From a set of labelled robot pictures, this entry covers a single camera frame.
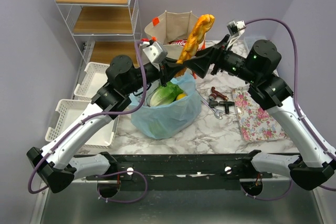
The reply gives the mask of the braided golden bread loaf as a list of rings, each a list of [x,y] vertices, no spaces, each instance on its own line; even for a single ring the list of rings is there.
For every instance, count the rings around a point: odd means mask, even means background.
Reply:
[[[182,52],[177,60],[177,64],[182,64],[186,60],[190,60],[198,51],[201,42],[204,41],[205,34],[212,28],[215,17],[211,14],[205,14],[199,17],[194,25]]]

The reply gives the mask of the green lettuce leaf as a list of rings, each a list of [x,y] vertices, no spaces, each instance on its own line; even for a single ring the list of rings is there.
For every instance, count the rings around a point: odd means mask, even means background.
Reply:
[[[184,91],[172,82],[166,83],[166,86],[159,86],[150,99],[149,106],[168,105],[175,101],[178,95]]]

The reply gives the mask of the beige canvas tote bag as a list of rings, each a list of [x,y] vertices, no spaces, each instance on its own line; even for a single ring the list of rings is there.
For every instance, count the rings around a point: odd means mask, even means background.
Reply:
[[[195,16],[191,11],[187,13],[171,13],[165,11],[163,14],[152,19],[145,27],[144,32],[148,39],[155,38],[162,43],[168,51],[168,57],[178,60],[183,47],[178,45],[169,45],[170,41],[184,39],[187,40],[194,25],[199,17]],[[199,50],[205,49],[204,41],[198,47]]]

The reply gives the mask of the blue plastic grocery bag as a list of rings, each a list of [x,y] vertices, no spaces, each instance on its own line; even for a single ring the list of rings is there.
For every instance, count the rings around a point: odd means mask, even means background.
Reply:
[[[170,138],[191,125],[201,112],[201,97],[194,77],[186,73],[167,84],[186,96],[169,104],[154,105],[150,100],[159,89],[156,81],[147,91],[143,106],[131,114],[131,123],[144,135],[156,140]]]

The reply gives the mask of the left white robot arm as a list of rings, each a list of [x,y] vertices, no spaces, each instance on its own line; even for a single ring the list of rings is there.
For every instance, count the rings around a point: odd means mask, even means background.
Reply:
[[[59,193],[77,178],[116,175],[115,159],[107,154],[75,158],[77,151],[101,128],[120,115],[139,110],[146,97],[147,85],[156,80],[168,82],[183,69],[175,60],[163,60],[156,68],[151,63],[136,68],[131,58],[119,55],[106,69],[107,82],[97,91],[82,115],[55,140],[42,148],[32,147],[27,157],[46,187]]]

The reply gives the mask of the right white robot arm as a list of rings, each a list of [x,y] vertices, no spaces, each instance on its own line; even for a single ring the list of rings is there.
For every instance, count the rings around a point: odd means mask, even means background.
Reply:
[[[226,35],[219,43],[198,51],[183,65],[201,78],[214,65],[212,75],[226,71],[245,81],[251,98],[280,124],[299,151],[293,156],[253,151],[242,163],[242,173],[249,178],[259,172],[286,176],[305,190],[325,183],[335,171],[335,148],[295,107],[294,92],[274,74],[281,60],[276,46],[269,40],[258,40],[244,58],[231,51],[228,39]]]

